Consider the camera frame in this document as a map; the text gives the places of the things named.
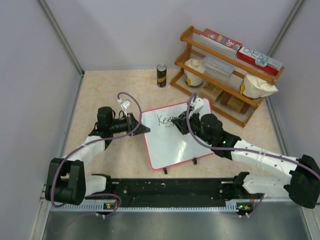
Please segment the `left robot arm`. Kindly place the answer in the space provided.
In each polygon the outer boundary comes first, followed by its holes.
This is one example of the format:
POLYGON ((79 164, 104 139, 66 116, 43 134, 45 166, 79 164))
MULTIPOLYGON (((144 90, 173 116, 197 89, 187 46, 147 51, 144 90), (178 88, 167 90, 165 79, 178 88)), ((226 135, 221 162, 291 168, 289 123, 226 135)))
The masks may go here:
POLYGON ((132 113, 115 118, 109 106, 98 109, 97 122, 84 143, 63 158, 50 161, 45 187, 45 199, 61 204, 79 205, 94 194, 109 198, 114 191, 110 176, 93 173, 86 176, 86 166, 100 153, 105 151, 115 134, 126 133, 135 136, 149 133, 151 129, 135 119, 132 113))

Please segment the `pink framed whiteboard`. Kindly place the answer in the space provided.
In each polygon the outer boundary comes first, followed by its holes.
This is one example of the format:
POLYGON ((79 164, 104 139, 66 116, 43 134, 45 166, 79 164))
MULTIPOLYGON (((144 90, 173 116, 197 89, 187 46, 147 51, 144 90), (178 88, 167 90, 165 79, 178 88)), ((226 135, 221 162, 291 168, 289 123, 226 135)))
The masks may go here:
POLYGON ((176 126, 166 127, 167 122, 186 110, 187 103, 181 102, 142 113, 142 124, 150 128, 150 132, 144 134, 144 140, 153 170, 213 154, 210 149, 198 144, 189 133, 181 134, 176 126))

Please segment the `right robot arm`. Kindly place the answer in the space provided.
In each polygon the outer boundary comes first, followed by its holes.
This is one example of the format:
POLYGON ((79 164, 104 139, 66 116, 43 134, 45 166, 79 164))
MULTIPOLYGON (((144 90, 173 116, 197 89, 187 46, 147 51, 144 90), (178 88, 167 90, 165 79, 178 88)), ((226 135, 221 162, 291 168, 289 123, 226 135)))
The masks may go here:
POLYGON ((290 157, 276 154, 241 139, 223 129, 212 114, 183 112, 171 122, 182 135, 191 134, 201 146, 217 156, 255 166, 269 175, 242 172, 234 178, 233 192, 239 198, 249 194, 266 194, 290 198, 309 209, 315 208, 320 197, 320 168, 313 157, 290 157))

